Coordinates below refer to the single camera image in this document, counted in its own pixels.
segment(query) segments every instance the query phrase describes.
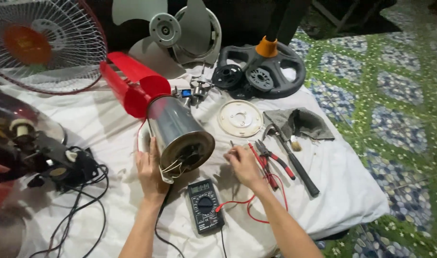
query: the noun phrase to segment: white fan blade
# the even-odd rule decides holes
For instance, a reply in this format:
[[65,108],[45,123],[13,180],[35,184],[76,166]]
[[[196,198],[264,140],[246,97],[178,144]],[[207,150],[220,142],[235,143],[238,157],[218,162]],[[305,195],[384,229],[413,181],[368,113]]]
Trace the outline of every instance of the white fan blade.
[[151,37],[137,41],[128,54],[166,79],[175,79],[186,73],[185,69],[171,58],[168,50],[160,47]]
[[205,54],[211,40],[211,22],[202,0],[188,0],[185,13],[179,21],[182,29],[177,45],[194,55]]
[[113,23],[120,25],[131,19],[151,21],[153,16],[168,12],[168,0],[113,0]]

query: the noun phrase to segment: red wire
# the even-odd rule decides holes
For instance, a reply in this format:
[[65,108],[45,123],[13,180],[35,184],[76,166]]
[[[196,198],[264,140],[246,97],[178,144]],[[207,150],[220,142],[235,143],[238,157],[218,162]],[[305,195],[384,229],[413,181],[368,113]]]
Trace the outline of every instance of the red wire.
[[[275,176],[275,177],[279,180],[279,183],[282,185],[282,195],[284,196],[285,209],[286,209],[286,211],[289,211],[289,207],[288,207],[288,205],[287,205],[287,199],[286,199],[286,197],[285,197],[284,184],[282,183],[282,180],[281,180],[277,175],[275,175],[275,174],[268,174],[268,175],[271,175],[271,176],[273,176],[273,177]],[[249,214],[249,216],[250,216],[253,220],[258,221],[258,222],[261,222],[261,223],[267,223],[267,224],[269,224],[268,221],[256,219],[256,218],[254,218],[254,217],[252,216],[252,214],[250,214],[250,202],[251,202],[254,198],[255,198],[255,195],[253,195],[249,200],[247,200],[247,201],[245,201],[245,202],[236,202],[236,201],[224,202],[224,203],[220,204],[217,208],[215,208],[215,212],[216,212],[216,213],[219,212],[219,210],[222,208],[222,206],[225,205],[225,204],[227,204],[227,203],[232,203],[232,202],[233,202],[233,203],[239,203],[239,204],[245,204],[245,203],[247,203],[247,214]]]

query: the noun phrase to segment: person's left hand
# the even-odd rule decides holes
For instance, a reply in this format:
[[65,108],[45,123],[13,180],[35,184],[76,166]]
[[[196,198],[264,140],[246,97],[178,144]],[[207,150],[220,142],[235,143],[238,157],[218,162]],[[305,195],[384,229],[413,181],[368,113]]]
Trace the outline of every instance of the person's left hand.
[[150,140],[150,152],[137,152],[136,165],[144,199],[161,204],[168,193],[169,184],[161,179],[159,152],[154,137]]

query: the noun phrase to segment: tiled floor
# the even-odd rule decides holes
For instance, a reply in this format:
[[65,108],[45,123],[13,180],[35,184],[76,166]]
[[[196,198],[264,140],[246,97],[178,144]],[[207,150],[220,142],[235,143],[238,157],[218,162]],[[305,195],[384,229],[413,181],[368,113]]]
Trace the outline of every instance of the tiled floor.
[[437,16],[399,0],[382,15],[404,32],[290,46],[305,86],[389,199],[391,214],[318,242],[328,258],[437,257]]

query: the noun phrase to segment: wire fan grille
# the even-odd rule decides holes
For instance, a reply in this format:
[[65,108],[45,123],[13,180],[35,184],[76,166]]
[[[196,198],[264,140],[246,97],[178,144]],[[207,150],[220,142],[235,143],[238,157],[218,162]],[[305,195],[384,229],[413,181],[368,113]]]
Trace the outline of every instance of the wire fan grille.
[[[43,65],[26,66],[5,48],[3,34],[14,24],[42,33],[51,46]],[[82,91],[101,76],[107,58],[101,26],[81,0],[0,1],[0,76],[32,91],[67,94]]]

